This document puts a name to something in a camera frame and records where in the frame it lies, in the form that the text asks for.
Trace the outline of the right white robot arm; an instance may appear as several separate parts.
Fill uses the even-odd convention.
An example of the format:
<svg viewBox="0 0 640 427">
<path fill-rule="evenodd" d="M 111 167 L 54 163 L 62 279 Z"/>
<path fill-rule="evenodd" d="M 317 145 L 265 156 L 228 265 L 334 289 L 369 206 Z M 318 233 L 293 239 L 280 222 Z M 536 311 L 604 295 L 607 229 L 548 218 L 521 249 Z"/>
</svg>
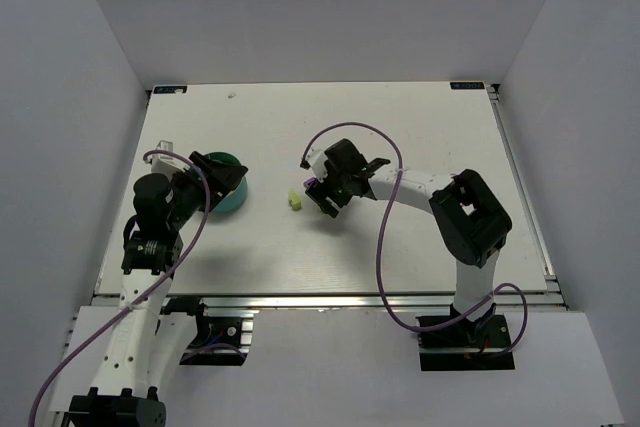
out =
<svg viewBox="0 0 640 427">
<path fill-rule="evenodd" d="M 385 158 L 371 161 L 348 139 L 324 150 L 308 146 L 300 166 L 313 172 L 305 193 L 320 210 L 335 218 L 352 198 L 385 201 L 375 257 L 376 284 L 392 320 L 413 333 L 444 330 L 458 323 L 476 329 L 495 312 L 493 286 L 500 251 L 512 220 L 483 178 L 466 169 L 457 175 L 431 175 Z M 431 215 L 443 243 L 456 261 L 456 287 L 450 319 L 430 327 L 402 321 L 388 302 L 382 280 L 384 234 L 395 203 Z"/>
</svg>

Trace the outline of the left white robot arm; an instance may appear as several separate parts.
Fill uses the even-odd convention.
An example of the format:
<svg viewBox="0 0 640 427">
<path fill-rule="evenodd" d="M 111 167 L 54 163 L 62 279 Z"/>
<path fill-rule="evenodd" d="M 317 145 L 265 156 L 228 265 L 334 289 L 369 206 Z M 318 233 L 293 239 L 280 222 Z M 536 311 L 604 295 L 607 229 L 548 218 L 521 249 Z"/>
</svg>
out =
<svg viewBox="0 0 640 427">
<path fill-rule="evenodd" d="M 105 326 L 109 341 L 84 395 L 73 396 L 73 426 L 163 426 L 163 395 L 176 368 L 205 352 L 229 349 L 224 330 L 195 297 L 169 299 L 177 268 L 194 248 L 180 231 L 208 214 L 242 183 L 239 162 L 193 152 L 145 154 L 150 173 L 133 186 L 134 215 L 123 230 L 118 312 Z"/>
</svg>

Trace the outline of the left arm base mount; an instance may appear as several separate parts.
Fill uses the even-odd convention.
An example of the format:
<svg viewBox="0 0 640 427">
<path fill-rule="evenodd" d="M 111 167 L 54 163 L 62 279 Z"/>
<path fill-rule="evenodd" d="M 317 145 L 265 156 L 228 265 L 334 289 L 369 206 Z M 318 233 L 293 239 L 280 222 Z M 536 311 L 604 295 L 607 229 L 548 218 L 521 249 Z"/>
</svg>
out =
<svg viewBox="0 0 640 427">
<path fill-rule="evenodd" d="M 205 303 L 195 297 L 172 298 L 162 313 L 185 313 L 195 320 L 196 335 L 183 354 L 181 365 L 242 366 L 245 363 L 241 317 L 213 315 Z"/>
</svg>

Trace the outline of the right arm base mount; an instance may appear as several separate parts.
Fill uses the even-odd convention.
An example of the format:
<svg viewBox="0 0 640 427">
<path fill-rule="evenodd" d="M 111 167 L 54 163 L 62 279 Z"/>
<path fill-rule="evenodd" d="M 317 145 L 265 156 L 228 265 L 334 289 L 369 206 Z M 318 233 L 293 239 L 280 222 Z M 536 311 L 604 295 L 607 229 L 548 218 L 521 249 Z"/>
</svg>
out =
<svg viewBox="0 0 640 427">
<path fill-rule="evenodd" d="M 511 371 L 515 361 L 511 336 L 502 314 L 489 311 L 478 322 L 468 320 L 418 335 L 423 372 Z"/>
</svg>

